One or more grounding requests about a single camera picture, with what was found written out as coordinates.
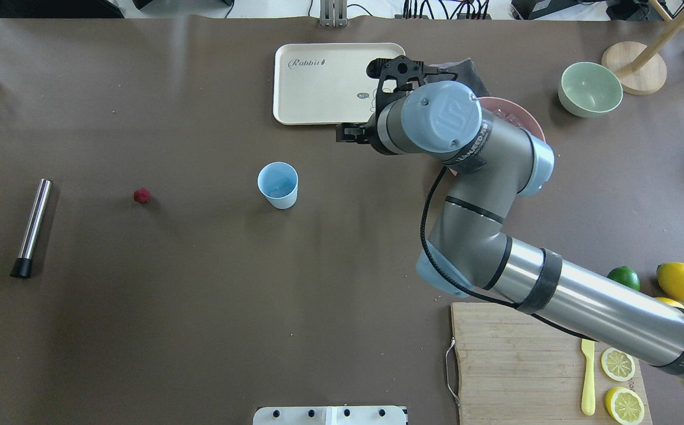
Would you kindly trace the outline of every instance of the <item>black cable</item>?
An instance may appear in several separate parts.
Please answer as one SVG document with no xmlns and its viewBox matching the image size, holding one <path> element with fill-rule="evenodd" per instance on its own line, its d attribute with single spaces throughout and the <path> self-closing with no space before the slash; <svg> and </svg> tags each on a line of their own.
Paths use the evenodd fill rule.
<svg viewBox="0 0 684 425">
<path fill-rule="evenodd" d="M 450 16 L 450 19 L 452 19 L 453 16 L 458 15 L 458 19 L 460 19 L 460 13 L 463 10 L 465 6 L 470 6 L 471 10 L 473 10 L 473 5 L 469 3 L 468 0 L 463 0 L 463 2 L 458 5 L 458 8 L 455 9 L 455 11 L 452 12 L 452 16 Z"/>
<path fill-rule="evenodd" d="M 232 9 L 234 9 L 234 2 L 232 2 L 232 5 L 231 5 L 231 6 L 229 6 L 229 10 L 228 10 L 228 11 L 226 11 L 226 15 L 224 15 L 224 19 L 226 19 L 226 18 L 228 18 L 228 17 L 229 17 L 229 14 L 231 14 L 231 13 L 232 13 Z"/>
<path fill-rule="evenodd" d="M 464 3 L 464 2 L 460 2 L 460 4 L 458 5 L 458 7 L 455 8 L 455 9 L 452 11 L 452 14 L 450 15 L 450 19 L 453 19 L 453 17 L 455 17 L 455 15 L 458 13 L 458 10 L 459 10 L 461 7 L 463 7 L 463 3 Z"/>
<path fill-rule="evenodd" d="M 436 180 L 434 180 L 433 185 L 431 185 L 431 189 L 429 189 L 428 195 L 426 195 L 426 202 L 424 202 L 424 211 L 421 214 L 421 226 L 420 226 L 420 237 L 421 237 L 421 247 L 424 250 L 424 253 L 426 254 L 426 258 L 428 258 L 429 263 L 431 263 L 431 267 L 434 267 L 434 270 L 439 273 L 439 276 L 442 277 L 442 279 L 447 280 L 450 285 L 453 285 L 458 290 L 463 291 L 464 293 L 477 298 L 481 299 L 483 301 L 488 301 L 488 302 L 494 302 L 495 304 L 499 304 L 500 306 L 505 306 L 505 307 L 510 307 L 512 309 L 515 309 L 515 307 L 518 307 L 519 304 L 515 304 L 514 302 L 509 302 L 509 301 L 504 301 L 502 299 L 496 299 L 491 296 L 485 296 L 480 293 L 476 293 L 472 290 L 469 290 L 469 288 L 464 287 L 460 283 L 456 282 L 455 279 L 447 275 L 447 273 L 442 270 L 441 267 L 437 264 L 437 261 L 434 260 L 434 256 L 431 255 L 431 250 L 429 249 L 429 245 L 426 243 L 426 218 L 428 218 L 428 213 L 429 213 L 429 205 L 431 205 L 431 198 L 434 197 L 434 192 L 437 191 L 437 187 L 439 186 L 440 181 L 442 181 L 442 177 L 444 177 L 444 173 L 447 172 L 447 167 L 442 167 L 442 169 L 439 171 L 439 175 L 437 175 Z M 552 326 L 553 328 L 563 331 L 564 333 L 574 336 L 576 338 L 580 339 L 591 339 L 588 336 L 585 336 L 584 334 L 579 334 L 578 332 L 571 331 L 567 328 L 564 328 L 564 326 L 560 326 L 557 323 L 554 323 L 553 321 L 547 320 L 546 318 L 543 318 L 539 315 L 531 315 L 536 320 L 541 321 L 542 323 L 546 323 L 549 326 Z"/>
<path fill-rule="evenodd" d="M 363 6 L 359 5 L 358 3 L 352 3 L 352 5 L 347 5 L 347 8 L 349 9 L 349 8 L 352 8 L 353 6 L 358 6 L 359 8 L 366 11 L 366 13 L 369 14 L 369 16 L 374 16 L 371 12 L 369 12 L 369 9 L 364 8 Z"/>
<path fill-rule="evenodd" d="M 476 3 L 478 4 L 476 6 L 476 11 L 471 16 L 471 19 L 479 19 L 480 14 L 481 14 L 481 9 L 483 9 L 483 3 L 481 3 L 481 0 L 476 0 Z"/>
<path fill-rule="evenodd" d="M 434 19 L 434 11 L 431 10 L 431 4 L 429 3 L 429 0 L 423 0 L 423 2 L 421 2 L 421 11 L 418 16 L 421 19 L 424 18 L 424 5 L 429 7 L 429 15 L 431 15 L 431 19 Z"/>
<path fill-rule="evenodd" d="M 467 6 L 467 7 L 465 8 L 465 18 L 466 18 L 466 19 L 470 19 L 470 18 L 471 18 L 471 14 L 474 12 L 474 3 L 473 3 L 472 0 L 471 0 L 471 1 L 465 0 L 464 5 Z M 461 11 L 458 12 L 458 19 L 460 19 L 460 13 L 462 13 L 462 12 L 463 12 L 463 10 L 461 10 Z"/>
<path fill-rule="evenodd" d="M 444 5 L 444 0 L 437 0 L 437 1 L 439 2 L 440 5 L 442 5 L 442 10 L 444 10 L 444 18 L 449 19 L 450 14 L 447 13 L 447 6 Z"/>
</svg>

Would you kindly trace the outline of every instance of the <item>green bowl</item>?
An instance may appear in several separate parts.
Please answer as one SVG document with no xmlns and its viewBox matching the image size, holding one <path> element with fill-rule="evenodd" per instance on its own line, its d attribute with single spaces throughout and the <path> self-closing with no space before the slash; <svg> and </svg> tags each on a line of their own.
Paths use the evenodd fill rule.
<svg viewBox="0 0 684 425">
<path fill-rule="evenodd" d="M 558 97 L 569 113 L 594 118 L 618 107 L 623 87 L 618 77 L 602 65 L 576 62 L 563 72 Z"/>
</svg>

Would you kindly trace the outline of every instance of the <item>brown table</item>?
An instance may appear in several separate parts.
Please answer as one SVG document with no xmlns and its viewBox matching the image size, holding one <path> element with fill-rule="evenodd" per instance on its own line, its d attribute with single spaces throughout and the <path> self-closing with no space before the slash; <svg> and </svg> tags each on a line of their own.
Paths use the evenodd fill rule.
<svg viewBox="0 0 684 425">
<path fill-rule="evenodd" d="M 558 154 L 507 233 L 601 273 L 630 264 L 650 294 L 657 264 L 684 261 L 684 34 L 663 51 L 665 88 L 578 119 L 556 99 L 563 69 L 657 24 L 316 22 L 0 19 L 0 423 L 250 423 L 259 406 L 344 403 L 456 422 L 455 299 L 414 270 L 438 166 L 274 121 L 285 43 L 472 57 Z M 290 210 L 256 190 L 271 161 L 299 173 Z M 57 190 L 22 282 L 9 270 L 42 177 Z M 684 423 L 677 380 L 644 380 L 655 423 Z"/>
</svg>

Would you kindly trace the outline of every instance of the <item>black rubber cap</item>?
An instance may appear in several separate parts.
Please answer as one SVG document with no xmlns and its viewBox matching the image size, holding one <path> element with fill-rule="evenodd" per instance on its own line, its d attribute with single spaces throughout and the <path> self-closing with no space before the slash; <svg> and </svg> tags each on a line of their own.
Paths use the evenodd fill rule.
<svg viewBox="0 0 684 425">
<path fill-rule="evenodd" d="M 32 274 L 32 259 L 17 258 L 12 267 L 12 274 L 9 276 L 19 279 L 29 279 Z"/>
</svg>

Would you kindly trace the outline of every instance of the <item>wooden stand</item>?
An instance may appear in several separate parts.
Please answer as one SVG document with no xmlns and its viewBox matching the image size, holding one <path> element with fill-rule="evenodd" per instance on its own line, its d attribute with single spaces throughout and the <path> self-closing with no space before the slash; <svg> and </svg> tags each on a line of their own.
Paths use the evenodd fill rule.
<svg viewBox="0 0 684 425">
<path fill-rule="evenodd" d="M 602 65 L 618 77 L 623 91 L 640 95 L 655 93 L 667 80 L 665 60 L 657 52 L 683 28 L 684 8 L 652 44 L 623 41 L 612 45 L 604 52 Z"/>
</svg>

